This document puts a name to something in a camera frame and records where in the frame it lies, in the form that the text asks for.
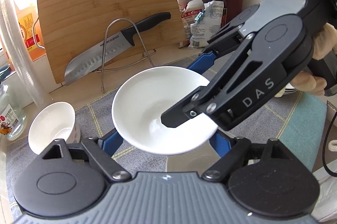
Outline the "right gloved hand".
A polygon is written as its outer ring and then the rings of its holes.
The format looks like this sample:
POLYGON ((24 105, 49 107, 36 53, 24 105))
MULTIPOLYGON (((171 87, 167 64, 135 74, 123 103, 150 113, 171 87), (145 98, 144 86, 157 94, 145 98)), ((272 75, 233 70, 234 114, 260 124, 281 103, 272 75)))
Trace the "right gloved hand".
MULTIPOLYGON (((314 36, 313 59, 321 60, 330 51, 336 53, 336 29, 326 23, 322 30, 314 36)), ((315 96, 323 96, 327 82, 322 77, 316 77, 308 72, 301 71, 295 76, 290 84, 301 92, 307 92, 315 96)))

